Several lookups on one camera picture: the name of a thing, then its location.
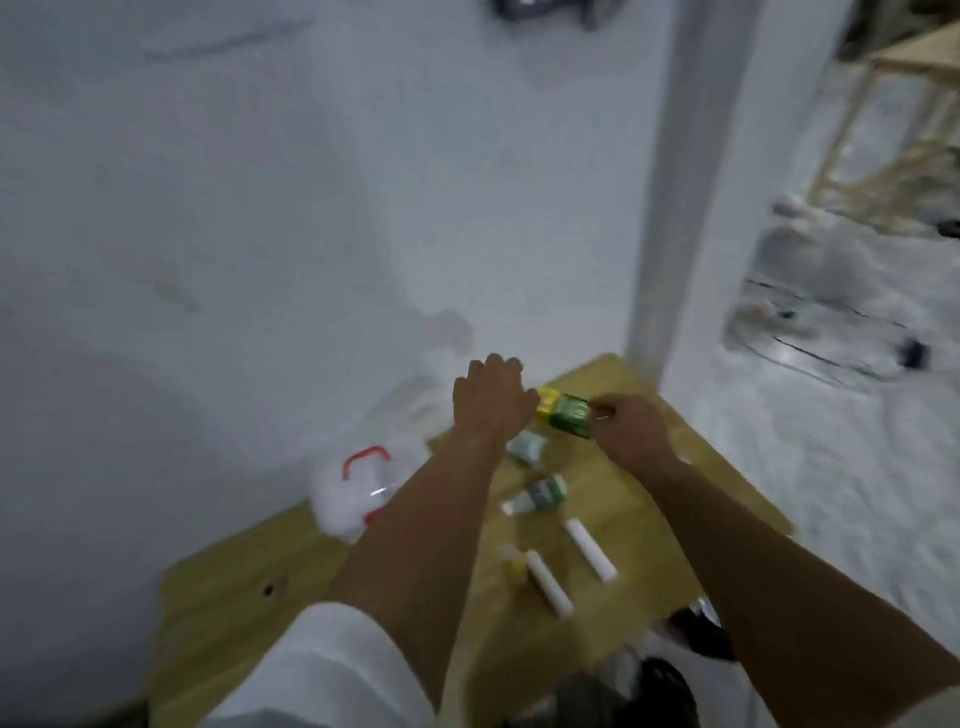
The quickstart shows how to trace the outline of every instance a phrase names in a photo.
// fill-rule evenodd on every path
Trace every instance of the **cable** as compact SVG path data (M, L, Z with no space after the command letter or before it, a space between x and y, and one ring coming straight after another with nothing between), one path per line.
M842 308L844 310L849 311L852 314L859 316L861 319L876 319L877 321L884 321L887 324L891 324L895 327L908 328L904 324L901 324L899 321L888 319L885 316L876 316L876 315L872 316L870 314L866 314L863 311L857 310L856 308L849 305L848 303L843 303L843 302L832 300L832 299L813 299L813 298L809 298L808 296L801 296L799 293L794 293L793 291L791 291L789 288L786 288L785 286L775 285L774 283L765 283L762 280L745 279L745 282L750 283L751 285L759 286L760 288L768 288L772 291L780 291L781 293L785 293L788 296L792 296L793 298L797 299L797 301L812 301L814 303L819 303L820 305L825 305L829 308Z
M817 376L815 374L812 374L811 372L801 369L800 367L795 367L791 364L787 364L784 361L779 361L778 359L775 359L772 356L767 356L765 353L758 352L756 349L754 349L754 347L748 344L747 341L733 327L731 327L730 331L733 337L737 340L737 342L742 347L744 347L749 352L759 356L761 359L766 359L772 364L776 364L777 366L783 367L784 369L789 369L793 372L797 372L799 374L809 376L811 379L816 379L817 381L821 381L824 384L830 385L831 387L839 387L841 389L855 389L855 387L851 386L850 384L843 381L842 379L836 378L835 376L827 375L829 376L829 379L824 378L823 376ZM862 365L855 366L852 364L844 364L843 362L839 362L839 361L832 361L831 359L824 358L821 355L816 354L814 352L809 352L803 347L798 347L796 344L791 344L789 341L783 341L783 339L779 338L776 334L770 334L770 338L772 338L774 341L776 341L779 344L783 344L785 347L789 347L790 349L793 349L796 352L806 354L807 356L813 359L816 359L817 361L821 361L824 364L828 364L829 366L832 366L832 367L837 367L838 369L846 369L851 372L857 372L860 375L868 376L871 379L874 379L876 381L889 384L895 381L899 381L900 379L903 378L903 373L900 373L899 375L896 375L896 376L881 376L876 372L874 372L873 370L867 368L866 366L862 366Z
M772 364L776 364L777 366L783 367L784 369L792 370L794 372L797 372L798 374L809 376L811 379L816 379L817 381L823 382L824 384L828 384L831 387L840 387L841 389L851 389L851 387L844 384L844 382L842 382L840 379L837 379L835 376L832 376L830 379L824 379L822 376L816 376L815 374L812 374L803 369L800 369L799 367L794 367L790 364L787 364L786 362L778 361L772 356L767 356L765 353L758 352L756 349L750 346L750 344L748 344L746 340L737 331L733 330L733 328L731 328L731 334L739 342L739 344L742 347L744 347L747 351L756 354L761 359L766 359Z

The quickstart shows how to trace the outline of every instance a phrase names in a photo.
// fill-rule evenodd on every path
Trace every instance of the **right hand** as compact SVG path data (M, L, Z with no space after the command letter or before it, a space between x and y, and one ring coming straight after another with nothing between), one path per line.
M640 480L680 464L660 412L641 395L590 400L590 436L618 466Z

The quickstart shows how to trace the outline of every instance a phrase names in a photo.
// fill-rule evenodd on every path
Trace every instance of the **white cylinder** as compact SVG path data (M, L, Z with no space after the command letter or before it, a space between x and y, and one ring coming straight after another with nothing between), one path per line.
M566 619L572 615L573 602L570 601L570 597L566 595L564 588L553 577L550 569L543 563L540 555L533 549L527 551L525 555L527 557L527 569L534 575L543 590L543 595L546 596L546 600L550 602L553 611L557 613L558 619Z
M607 554L603 552L603 549L593 540L593 537L590 536L587 528L580 523L580 519L570 519L564 523L564 528L574 542L576 542L577 546L580 547L580 550L593 567L593 570L597 572L600 581L604 584L613 581L616 578L616 567L613 565L613 562L607 558Z

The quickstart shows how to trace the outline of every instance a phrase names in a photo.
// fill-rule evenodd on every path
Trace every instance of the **small bottle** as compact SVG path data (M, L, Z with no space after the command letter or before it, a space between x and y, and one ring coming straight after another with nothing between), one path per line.
M587 415L590 405L587 400L562 394L551 387L538 387L537 392L540 394L540 406L537 407L540 422L577 437L589 438Z
M533 513L556 508L566 500L566 481L559 473L538 480L526 490L500 503L500 510L507 516L517 513Z
M541 465L540 458L543 455L543 447L545 445L545 437L525 429L507 443L507 452L532 468L539 468Z

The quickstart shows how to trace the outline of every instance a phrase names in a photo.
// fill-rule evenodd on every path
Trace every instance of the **red handle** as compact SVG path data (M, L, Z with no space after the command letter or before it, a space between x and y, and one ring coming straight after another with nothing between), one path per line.
M344 480L350 480L350 463L352 463L354 460L360 460L361 458L373 455L374 453L382 457L384 460L392 459L387 449L381 445L374 445L372 448L362 449L359 452L355 452L349 458L344 460Z

